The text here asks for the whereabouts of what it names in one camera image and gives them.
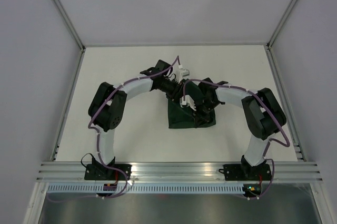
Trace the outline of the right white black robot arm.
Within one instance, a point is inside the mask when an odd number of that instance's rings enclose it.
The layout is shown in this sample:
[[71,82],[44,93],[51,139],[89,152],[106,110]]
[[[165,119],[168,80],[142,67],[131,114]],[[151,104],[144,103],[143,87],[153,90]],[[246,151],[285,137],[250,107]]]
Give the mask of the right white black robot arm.
[[197,87],[201,97],[194,98],[185,90],[183,99],[192,109],[196,125],[214,125],[215,109],[219,105],[230,104],[241,108],[251,138],[236,170],[244,180],[256,179],[259,175],[270,179],[270,167],[265,155],[270,143],[275,141],[272,136],[281,133],[284,141],[278,141],[278,144],[290,146],[282,128],[286,124],[286,116],[273,92],[269,88],[252,91],[228,82],[213,83],[209,78],[199,80]]

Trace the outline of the left aluminium frame post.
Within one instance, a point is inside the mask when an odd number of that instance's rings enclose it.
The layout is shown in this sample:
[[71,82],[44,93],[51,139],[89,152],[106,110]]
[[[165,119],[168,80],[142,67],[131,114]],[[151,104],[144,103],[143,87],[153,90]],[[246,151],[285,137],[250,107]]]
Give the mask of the left aluminium frame post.
[[56,7],[62,21],[64,22],[67,30],[69,31],[72,39],[76,43],[76,45],[79,47],[80,51],[85,50],[85,45],[83,44],[78,32],[76,31],[75,26],[73,25],[66,9],[64,8],[61,0],[51,0],[54,6]]

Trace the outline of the aluminium frame post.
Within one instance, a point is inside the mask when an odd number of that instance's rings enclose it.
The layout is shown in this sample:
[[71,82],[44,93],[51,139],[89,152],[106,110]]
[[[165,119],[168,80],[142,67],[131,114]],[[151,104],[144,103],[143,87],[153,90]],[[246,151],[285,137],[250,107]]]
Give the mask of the aluminium frame post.
[[75,26],[73,25],[66,9],[64,8],[61,0],[51,0],[54,6],[56,7],[62,21],[64,22],[67,30],[69,31],[72,39],[76,43],[76,45],[79,47],[80,51],[85,50],[85,45],[83,44],[78,32],[76,31]]
[[276,39],[278,38],[280,32],[282,31],[284,25],[286,24],[287,20],[289,19],[293,9],[297,5],[299,0],[290,0],[288,3],[285,11],[283,12],[280,20],[277,23],[276,28],[274,29],[269,41],[266,43],[267,50],[270,50],[273,44],[276,42]]

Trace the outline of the right aluminium frame post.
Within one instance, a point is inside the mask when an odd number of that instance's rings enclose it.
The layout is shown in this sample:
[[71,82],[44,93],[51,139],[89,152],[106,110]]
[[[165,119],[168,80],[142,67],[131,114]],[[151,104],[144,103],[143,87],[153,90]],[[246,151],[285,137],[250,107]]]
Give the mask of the right aluminium frame post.
[[267,50],[270,50],[273,44],[276,42],[276,39],[278,38],[280,32],[282,31],[284,25],[286,24],[287,20],[289,19],[293,9],[297,5],[299,0],[290,0],[288,3],[285,11],[283,12],[280,20],[277,23],[276,28],[274,29],[269,41],[266,43]]

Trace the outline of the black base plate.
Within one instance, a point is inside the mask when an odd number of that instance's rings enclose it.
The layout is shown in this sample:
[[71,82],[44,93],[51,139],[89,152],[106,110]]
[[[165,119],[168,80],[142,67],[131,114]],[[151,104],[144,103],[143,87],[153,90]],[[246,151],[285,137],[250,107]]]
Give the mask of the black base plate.
[[[131,176],[132,166],[129,164],[115,164],[114,168],[123,171],[127,179]],[[102,166],[100,163],[96,164],[88,164],[86,166],[86,171],[84,175],[84,180],[92,180],[92,181],[108,181],[108,180],[117,180],[117,181],[125,181],[125,176],[117,170],[107,169]]]
[[271,168],[268,164],[254,167],[244,167],[241,164],[224,164],[218,172],[224,175],[226,181],[270,181]]

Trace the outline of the aluminium mounting rail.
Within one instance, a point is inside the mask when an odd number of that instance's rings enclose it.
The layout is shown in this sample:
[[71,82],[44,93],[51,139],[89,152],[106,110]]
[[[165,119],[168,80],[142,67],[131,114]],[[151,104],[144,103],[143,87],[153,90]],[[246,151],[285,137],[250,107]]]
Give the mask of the aluminium mounting rail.
[[[219,172],[224,162],[130,162],[131,181],[140,183],[230,182]],[[314,162],[275,162],[269,173],[275,183],[321,183],[322,175]],[[43,162],[34,176],[37,182],[84,182],[85,168],[79,162]]]

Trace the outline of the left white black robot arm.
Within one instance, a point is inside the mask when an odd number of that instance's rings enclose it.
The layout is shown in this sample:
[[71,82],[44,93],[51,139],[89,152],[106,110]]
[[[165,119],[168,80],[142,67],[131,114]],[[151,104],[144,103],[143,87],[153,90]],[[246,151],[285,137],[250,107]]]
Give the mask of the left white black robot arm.
[[175,64],[184,71],[179,57],[176,57],[171,64],[159,60],[154,67],[116,86],[107,82],[99,85],[88,109],[91,118],[88,129],[96,131],[96,155],[90,154],[90,164],[82,164],[86,168],[85,180],[114,180],[118,175],[128,180],[129,170],[124,165],[115,164],[113,150],[115,130],[122,121],[126,102],[157,89],[174,97],[179,84],[170,80],[170,74]]

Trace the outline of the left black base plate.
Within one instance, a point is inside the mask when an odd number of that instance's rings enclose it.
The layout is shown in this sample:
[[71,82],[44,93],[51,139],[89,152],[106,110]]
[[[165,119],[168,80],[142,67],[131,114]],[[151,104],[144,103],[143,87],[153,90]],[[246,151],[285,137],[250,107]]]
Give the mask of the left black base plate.
[[[114,168],[123,171],[127,179],[131,176],[132,166],[129,164],[115,164]],[[86,171],[84,175],[84,180],[92,180],[92,181],[108,181],[108,180],[117,180],[117,181],[125,181],[125,176],[117,170],[107,169],[102,166],[100,163],[96,164],[88,164],[86,166]]]

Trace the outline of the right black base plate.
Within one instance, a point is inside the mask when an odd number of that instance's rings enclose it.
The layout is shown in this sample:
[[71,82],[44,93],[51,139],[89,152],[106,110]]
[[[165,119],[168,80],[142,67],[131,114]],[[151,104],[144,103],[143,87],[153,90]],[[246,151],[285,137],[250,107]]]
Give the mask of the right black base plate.
[[218,172],[224,175],[226,181],[270,181],[271,168],[268,164],[254,167],[244,167],[241,164],[224,164]]

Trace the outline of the dark green cloth napkin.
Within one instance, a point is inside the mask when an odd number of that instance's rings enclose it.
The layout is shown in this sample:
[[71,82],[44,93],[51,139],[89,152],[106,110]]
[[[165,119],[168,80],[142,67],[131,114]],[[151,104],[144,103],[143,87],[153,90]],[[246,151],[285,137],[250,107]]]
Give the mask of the dark green cloth napkin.
[[214,109],[206,101],[206,84],[189,82],[186,85],[186,96],[189,95],[195,109],[189,106],[181,107],[180,102],[168,98],[167,116],[169,129],[208,128],[216,124]]

